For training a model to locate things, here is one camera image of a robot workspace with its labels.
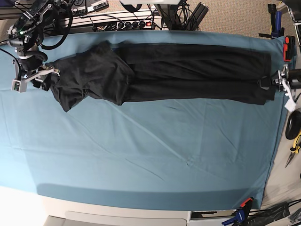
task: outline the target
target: black cable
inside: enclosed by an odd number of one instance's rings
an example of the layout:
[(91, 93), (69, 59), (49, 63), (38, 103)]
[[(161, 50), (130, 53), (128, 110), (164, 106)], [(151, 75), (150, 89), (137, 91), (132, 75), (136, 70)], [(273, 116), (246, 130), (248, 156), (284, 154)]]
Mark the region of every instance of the black cable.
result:
[(197, 24), (198, 25), (198, 22), (197, 22), (197, 19), (196, 19), (196, 16), (194, 15), (193, 12), (191, 12), (193, 14), (193, 17), (194, 17), (194, 23), (190, 25), (190, 29), (193, 27), (194, 24)]
[(124, 23), (125, 25), (127, 25), (127, 26), (133, 27), (132, 25), (126, 24), (125, 21), (120, 20), (120, 19), (117, 18), (117, 17), (111, 16), (111, 15), (107, 15), (107, 14), (102, 14), (102, 15), (91, 15), (91, 16), (77, 15), (77, 16), (78, 16), (79, 18), (89, 18), (89, 17), (96, 17), (96, 16), (107, 16), (107, 17), (111, 17), (111, 18), (113, 18), (113, 19), (116, 19), (116, 20), (118, 20), (118, 21), (120, 21), (120, 22), (123, 22), (123, 23)]
[(187, 13), (187, 11), (186, 11), (186, 7), (185, 7), (185, 5), (184, 4), (182, 4), (182, 9), (184, 9), (184, 11), (183, 11), (183, 14), (184, 14), (184, 22), (186, 23), (187, 22), (187, 17), (188, 17), (188, 13)]
[(296, 97), (295, 102), (298, 101), (299, 97), (300, 97), (301, 93), (299, 93), (299, 95)]
[(161, 8), (161, 12), (163, 12), (163, 14), (165, 14), (165, 15), (167, 16), (167, 18), (169, 19), (170, 23), (172, 23), (172, 20), (171, 20), (170, 16), (169, 16), (169, 15), (167, 15), (167, 13), (166, 13), (166, 12), (164, 12), (164, 11), (162, 10), (162, 8)]
[(190, 12), (191, 12), (191, 10), (189, 8), (189, 4), (187, 4), (187, 8), (188, 8), (188, 18), (190, 18)]
[(9, 41), (9, 39), (5, 39), (5, 40), (3, 40), (3, 41), (0, 41), (0, 46), (1, 46), (1, 45), (5, 45), (8, 41)]
[(136, 16), (136, 14), (135, 13), (133, 13), (133, 15), (137, 18), (137, 20), (139, 20), (139, 18)]
[(18, 10), (22, 11), (23, 13), (25, 12), (23, 9), (16, 6), (14, 2), (11, 2), (10, 0), (4, 0), (4, 1), (6, 1), (6, 3), (8, 3), (8, 4), (12, 4), (13, 7), (17, 8)]
[(5, 51), (4, 49), (1, 49), (1, 48), (0, 48), (0, 51), (4, 52), (4, 53), (10, 55), (12, 58), (14, 58), (15, 64), (17, 64), (18, 67), (19, 67), (19, 71), (21, 70), (21, 66), (19, 64), (19, 61), (17, 60), (17, 58), (14, 55), (12, 55), (11, 53), (9, 53), (9, 52)]
[(150, 16), (152, 16), (152, 15), (154, 15), (154, 13), (155, 13), (156, 11), (154, 10), (149, 16), (147, 16), (145, 19), (143, 19), (143, 20), (140, 20), (140, 21), (144, 21), (144, 20), (147, 20)]
[(17, 1), (15, 1), (15, 3), (17, 3), (17, 4), (20, 5), (20, 6), (23, 6), (25, 9), (29, 9), (29, 8), (27, 8), (27, 7), (25, 6), (25, 4), (23, 4), (23, 3), (20, 3), (20, 2), (17, 2)]
[(299, 223), (296, 223), (296, 224), (294, 224), (294, 225), (291, 225), (291, 226), (299, 226), (299, 225), (301, 225), (301, 222), (299, 222)]
[(154, 22), (154, 24), (155, 24), (155, 28), (157, 27), (157, 28), (159, 28), (160, 30), (162, 30), (162, 28), (159, 27), (155, 22)]
[[(294, 205), (296, 205), (296, 204), (298, 204), (298, 203), (300, 203), (300, 202), (301, 202), (301, 199), (297, 199), (297, 200), (288, 202), (287, 204), (289, 204), (288, 207), (291, 207), (291, 206), (294, 206)], [(269, 210), (271, 210), (271, 209), (266, 209), (266, 210), (253, 210), (253, 211), (250, 211), (250, 213), (266, 212), (266, 211), (269, 211)], [(250, 216), (250, 217), (255, 217), (255, 218), (270, 217), (271, 215), (276, 214), (276, 213), (279, 213), (279, 212), (282, 212), (282, 211), (283, 211), (283, 209), (279, 209), (279, 210), (277, 210), (277, 211), (271, 212), (270, 214), (268, 214), (268, 215), (266, 215), (266, 216), (256, 216), (256, 215), (249, 215), (249, 216)], [(233, 217), (233, 215), (230, 215), (230, 216), (219, 216), (219, 217), (229, 218), (229, 217)]]
[(48, 36), (51, 36), (51, 33), (43, 32), (43, 34), (46, 34)]
[(115, 30), (117, 30), (117, 25), (116, 25), (116, 23), (109, 24), (109, 25), (106, 26), (105, 29), (104, 29), (105, 32), (112, 32), (112, 31), (115, 31)]
[(155, 29), (156, 26), (155, 26), (155, 14), (152, 15), (152, 18), (151, 18), (151, 29), (153, 30), (153, 28)]
[(69, 32), (70, 32), (71, 25), (72, 25), (72, 22), (73, 22), (73, 14), (72, 14), (72, 11), (71, 11), (71, 7), (69, 7), (69, 8), (67, 9), (67, 12), (68, 12), (68, 14), (69, 14), (69, 23), (68, 23), (68, 26), (67, 26), (67, 28), (66, 28), (66, 30), (65, 30), (65, 32), (64, 32), (64, 35), (62, 36), (61, 40), (60, 40), (57, 44), (55, 44), (55, 45), (53, 45), (53, 46), (45, 46), (45, 45), (41, 45), (42, 49), (45, 49), (45, 50), (53, 50), (53, 49), (59, 47), (60, 45), (62, 45), (62, 43), (65, 41), (65, 39), (67, 38), (67, 36), (68, 36), (68, 34), (69, 34)]

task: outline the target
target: cable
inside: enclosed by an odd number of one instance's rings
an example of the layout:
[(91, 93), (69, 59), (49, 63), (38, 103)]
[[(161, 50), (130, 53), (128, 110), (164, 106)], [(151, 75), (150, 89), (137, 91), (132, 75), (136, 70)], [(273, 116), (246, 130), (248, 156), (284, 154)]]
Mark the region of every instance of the cable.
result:
[(8, 41), (9, 41), (9, 39), (5, 39), (5, 40), (3, 40), (3, 41), (0, 41), (0, 46), (1, 46), (1, 45), (5, 45)]
[(193, 15), (193, 17), (194, 17), (194, 23), (190, 25), (190, 29), (193, 27), (193, 25), (194, 25), (194, 24), (197, 24), (197, 19), (196, 19), (196, 16), (194, 15), (194, 13), (193, 13), (193, 12), (191, 12), (191, 13), (192, 13), (192, 15)]
[[(294, 201), (291, 201), (291, 202), (288, 202), (288, 207), (291, 207), (291, 206), (294, 206), (298, 203), (301, 202), (301, 199), (297, 199), (297, 200), (294, 200)], [(250, 211), (250, 213), (256, 213), (256, 212), (266, 212), (266, 211), (271, 211), (271, 209), (266, 209), (266, 210), (253, 210), (253, 211)], [(279, 212), (282, 212), (283, 209), (279, 209), (277, 211), (273, 211), (271, 212), (270, 214), (266, 215), (266, 216), (256, 216), (256, 215), (249, 215), (250, 217), (254, 217), (254, 218), (262, 218), (262, 217), (270, 217), (271, 215), (273, 214), (276, 214), (276, 213), (279, 213)], [(219, 216), (219, 217), (224, 217), (224, 218), (229, 218), (229, 217), (232, 217), (233, 215), (230, 215), (230, 216)]]
[[(133, 15), (137, 18), (137, 20), (139, 20), (139, 18), (136, 16), (136, 14), (135, 13), (133, 13)], [(139, 20), (140, 21), (140, 20)]]
[(31, 4), (21, 4), (20, 2), (17, 2), (17, 1), (15, 1), (15, 3), (17, 3), (20, 6), (23, 6), (25, 9), (29, 9), (25, 5), (31, 5)]
[(4, 0), (8, 4), (12, 4), (13, 7), (17, 8), (18, 10), (22, 11), (23, 13), (25, 12), (23, 9), (19, 8), (18, 6), (15, 5), (14, 2), (11, 2), (10, 0)]
[(57, 44), (55, 44), (55, 45), (53, 45), (53, 46), (45, 46), (45, 45), (41, 45), (42, 49), (45, 49), (45, 50), (53, 50), (53, 49), (59, 47), (60, 45), (62, 45), (62, 43), (63, 43), (63, 42), (65, 41), (65, 39), (67, 38), (67, 36), (68, 36), (68, 34), (69, 34), (69, 31), (70, 31), (70, 29), (71, 29), (71, 26), (72, 26), (72, 22), (73, 22), (73, 14), (72, 14), (72, 11), (71, 11), (71, 7), (69, 7), (69, 8), (67, 9), (67, 11), (68, 11), (68, 14), (69, 14), (69, 23), (68, 23), (68, 26), (67, 26), (67, 28), (66, 28), (66, 30), (65, 30), (65, 33), (64, 33), (64, 35), (62, 36), (61, 40), (60, 40)]
[(291, 225), (291, 226), (299, 226), (299, 225), (301, 225), (301, 222), (299, 222), (299, 223), (296, 223), (296, 224), (294, 224), (294, 225)]
[(140, 21), (144, 21), (144, 20), (147, 20), (150, 16), (152, 16), (152, 15), (154, 15), (154, 13), (155, 13), (156, 11), (154, 10), (149, 16), (147, 16), (145, 19), (143, 19), (143, 20), (140, 20)]
[(9, 53), (9, 52), (5, 51), (5, 50), (4, 50), (4, 49), (2, 49), (2, 48), (0, 48), (0, 51), (4, 52), (4, 53), (6, 53), (6, 54), (10, 55), (12, 58), (14, 58), (14, 60), (15, 60), (15, 64), (17, 64), (17, 65), (18, 65), (18, 67), (19, 67), (19, 71), (21, 70), (21, 66), (20, 66), (20, 64), (19, 64), (19, 61), (17, 60), (17, 58), (16, 58), (14, 55), (12, 55), (11, 53)]
[(113, 18), (113, 19), (116, 19), (116, 20), (118, 20), (118, 21), (120, 21), (120, 22), (123, 22), (123, 23), (124, 23), (125, 25), (127, 25), (127, 26), (133, 27), (132, 25), (126, 24), (125, 21), (120, 20), (120, 19), (117, 18), (117, 17), (111, 16), (111, 15), (107, 15), (107, 14), (102, 14), (102, 15), (91, 15), (91, 16), (77, 15), (77, 16), (78, 16), (79, 18), (89, 18), (89, 17), (96, 17), (96, 16), (107, 16), (107, 17), (111, 17), (111, 18)]
[(299, 95), (296, 97), (295, 102), (298, 101), (299, 97), (300, 97), (301, 93), (299, 93)]
[(160, 5), (158, 5), (158, 7), (160, 7), (160, 9), (161, 9), (161, 12), (163, 12), (163, 14), (165, 14), (165, 15), (166, 15), (166, 17), (169, 19), (170, 23), (173, 23), (173, 22), (172, 22), (172, 20), (171, 20), (171, 18), (170, 18), (170, 16), (169, 16), (169, 15), (168, 15), (166, 12), (164, 12), (164, 11), (162, 10), (161, 6), (160, 6)]
[(111, 23), (111, 24), (109, 24), (108, 26), (106, 26), (104, 28), (105, 32), (112, 32), (112, 31), (115, 31), (115, 30), (117, 30), (117, 24), (116, 23)]

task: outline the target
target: blue fabric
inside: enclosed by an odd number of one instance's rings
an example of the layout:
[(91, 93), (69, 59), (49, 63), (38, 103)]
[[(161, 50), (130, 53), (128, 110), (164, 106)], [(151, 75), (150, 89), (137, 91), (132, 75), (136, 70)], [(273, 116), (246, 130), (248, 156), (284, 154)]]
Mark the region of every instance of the blue fabric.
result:
[[(256, 49), (271, 53), (272, 71), (283, 66), (283, 39), (205, 32), (76, 34), (46, 53), (53, 61), (103, 40), (112, 47), (169, 42)], [(260, 207), (285, 122), (283, 94), (264, 106), (211, 99), (116, 106), (88, 97), (65, 113), (51, 92), (10, 91), (11, 61), (0, 52), (0, 186), (137, 209), (227, 210), (250, 196)]]

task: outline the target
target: black clothing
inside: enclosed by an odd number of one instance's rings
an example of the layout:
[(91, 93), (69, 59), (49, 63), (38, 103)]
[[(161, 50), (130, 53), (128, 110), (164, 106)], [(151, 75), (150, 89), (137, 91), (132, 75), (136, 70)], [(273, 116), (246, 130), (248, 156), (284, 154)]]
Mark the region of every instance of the black clothing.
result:
[(65, 111), (84, 97), (123, 102), (215, 98), (263, 105), (275, 90), (257, 85), (270, 76), (271, 58), (241, 48), (188, 44), (102, 42), (74, 57), (52, 63), (51, 90)]

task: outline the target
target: pliers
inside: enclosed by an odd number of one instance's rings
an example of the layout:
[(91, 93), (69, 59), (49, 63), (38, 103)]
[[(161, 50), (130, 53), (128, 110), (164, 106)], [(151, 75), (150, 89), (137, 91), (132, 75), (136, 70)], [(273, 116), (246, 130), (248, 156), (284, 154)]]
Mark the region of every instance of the pliers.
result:
[(286, 162), (285, 168), (290, 164), (290, 162), (293, 160), (294, 156), (299, 153), (300, 144), (301, 143), (301, 130), (298, 134), (298, 136), (293, 141), (293, 146), (291, 147), (291, 154), (288, 157), (288, 160)]

